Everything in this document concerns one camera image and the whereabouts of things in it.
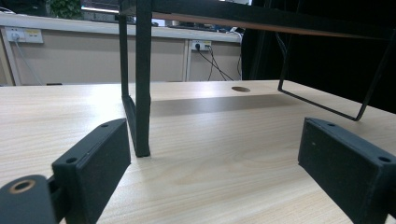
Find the desk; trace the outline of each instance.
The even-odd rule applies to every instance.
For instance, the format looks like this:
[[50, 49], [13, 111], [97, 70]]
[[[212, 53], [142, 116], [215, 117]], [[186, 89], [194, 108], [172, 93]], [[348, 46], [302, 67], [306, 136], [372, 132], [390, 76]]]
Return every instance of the desk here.
[[[285, 85], [347, 113], [360, 107]], [[276, 87], [152, 83], [151, 157], [137, 159], [131, 148], [132, 164], [99, 223], [349, 223], [297, 164], [304, 117], [326, 119], [396, 154], [396, 115], [369, 107], [354, 122]], [[0, 99], [1, 186], [23, 175], [49, 177], [51, 163], [93, 128], [125, 117], [120, 85], [4, 87]]]

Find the small black object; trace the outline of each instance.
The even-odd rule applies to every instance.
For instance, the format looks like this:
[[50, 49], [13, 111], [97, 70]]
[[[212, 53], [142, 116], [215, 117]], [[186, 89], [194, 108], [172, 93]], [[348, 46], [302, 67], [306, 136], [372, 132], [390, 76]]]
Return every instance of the small black object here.
[[52, 164], [0, 189], [0, 223], [96, 223], [131, 163], [125, 119], [104, 123]]
[[298, 160], [354, 223], [394, 216], [396, 158], [387, 151], [325, 120], [305, 119]]

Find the table surface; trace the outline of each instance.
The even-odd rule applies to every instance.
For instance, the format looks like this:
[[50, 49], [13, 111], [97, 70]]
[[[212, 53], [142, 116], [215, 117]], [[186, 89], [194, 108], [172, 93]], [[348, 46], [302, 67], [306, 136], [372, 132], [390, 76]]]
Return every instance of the table surface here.
[[[132, 153], [99, 223], [350, 223], [298, 166], [304, 117], [326, 119], [396, 154], [396, 115], [368, 107], [354, 122], [282, 94], [276, 84], [152, 83], [151, 157]], [[351, 115], [360, 107], [291, 82], [285, 89]], [[119, 118], [119, 84], [0, 88], [0, 186], [24, 175], [50, 177], [51, 163], [67, 149]]]

